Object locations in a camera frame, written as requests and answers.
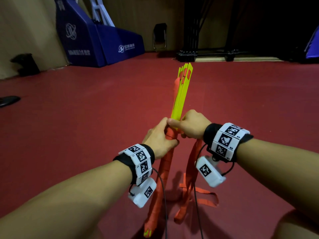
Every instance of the black object on floor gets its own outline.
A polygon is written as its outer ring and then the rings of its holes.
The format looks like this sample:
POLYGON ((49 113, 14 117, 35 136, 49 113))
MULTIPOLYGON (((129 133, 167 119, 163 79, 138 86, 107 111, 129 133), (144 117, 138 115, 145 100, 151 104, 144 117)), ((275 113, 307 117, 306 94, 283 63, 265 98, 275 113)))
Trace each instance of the black object on floor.
POLYGON ((5 96, 5 97, 0 97, 0 108, 12 105, 13 103, 18 102, 21 100, 20 97, 18 96, 5 96))
POLYGON ((19 54, 11 59, 10 62, 18 63, 22 66, 22 69, 18 69, 20 76, 31 76, 40 73, 40 70, 30 53, 19 54))

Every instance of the wristband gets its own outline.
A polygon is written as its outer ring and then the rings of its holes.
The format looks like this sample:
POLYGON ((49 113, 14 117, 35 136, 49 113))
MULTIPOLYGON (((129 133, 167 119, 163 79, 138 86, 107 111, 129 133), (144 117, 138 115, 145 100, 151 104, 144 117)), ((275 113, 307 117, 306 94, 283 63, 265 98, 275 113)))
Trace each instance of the wristband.
POLYGON ((119 152, 119 155, 113 160, 118 160, 129 166, 132 172, 131 184, 141 185, 152 174, 155 155, 148 145, 135 144, 119 152))
POLYGON ((238 146, 252 138, 248 130, 232 123, 212 123, 204 132, 204 142, 208 144, 207 151, 214 155, 214 160, 224 162, 236 162, 238 146))

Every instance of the metal stand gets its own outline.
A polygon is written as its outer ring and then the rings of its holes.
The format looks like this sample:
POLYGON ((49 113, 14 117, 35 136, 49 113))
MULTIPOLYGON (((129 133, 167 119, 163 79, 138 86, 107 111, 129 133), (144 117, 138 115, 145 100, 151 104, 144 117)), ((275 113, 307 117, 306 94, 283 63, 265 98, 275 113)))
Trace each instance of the metal stand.
POLYGON ((238 24, 239 4, 241 0, 234 0, 225 47, 198 48, 199 32, 204 24, 214 0, 185 0, 184 10, 184 46, 177 53, 180 62, 194 62, 197 56, 224 55, 226 61, 233 61, 240 52, 232 48, 233 37, 238 24))

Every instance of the red floor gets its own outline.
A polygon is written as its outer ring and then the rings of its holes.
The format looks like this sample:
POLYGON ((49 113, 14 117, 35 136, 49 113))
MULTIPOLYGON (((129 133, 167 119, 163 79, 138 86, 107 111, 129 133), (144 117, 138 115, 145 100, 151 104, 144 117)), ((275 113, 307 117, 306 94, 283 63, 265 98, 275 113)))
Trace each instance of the red floor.
MULTIPOLYGON (((149 128, 170 115, 180 65, 145 54, 99 69, 67 67, 0 82, 1 96, 22 97, 0 110, 0 216, 141 142, 149 128)), ((258 139, 319 152, 313 129, 319 117, 318 65, 211 62, 193 67, 184 112, 196 109, 215 123, 247 128, 258 139)), ((169 198, 180 193, 177 186, 193 142, 183 140, 175 149, 169 198)), ((210 189, 201 176, 197 186, 210 189)), ((292 209, 238 165, 211 190, 220 204, 200 206, 205 238, 270 238, 281 216, 292 209)), ((100 223, 106 238, 141 238, 148 205, 138 209, 124 195, 100 223)), ((170 238, 200 238, 192 206, 182 225, 173 222, 178 205, 168 207, 170 238)), ((161 238, 161 230, 153 238, 161 238)))

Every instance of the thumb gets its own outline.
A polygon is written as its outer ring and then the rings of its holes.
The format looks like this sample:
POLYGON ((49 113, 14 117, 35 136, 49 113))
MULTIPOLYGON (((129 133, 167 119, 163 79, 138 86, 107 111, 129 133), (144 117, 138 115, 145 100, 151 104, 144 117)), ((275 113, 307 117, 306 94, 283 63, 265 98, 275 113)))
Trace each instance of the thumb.
POLYGON ((167 119, 167 124, 170 125, 170 127, 176 127, 181 129, 181 122, 172 118, 167 119))
POLYGON ((179 145, 179 140, 177 139, 173 139, 173 140, 166 140, 169 150, 171 150, 172 148, 175 148, 177 145, 179 145))

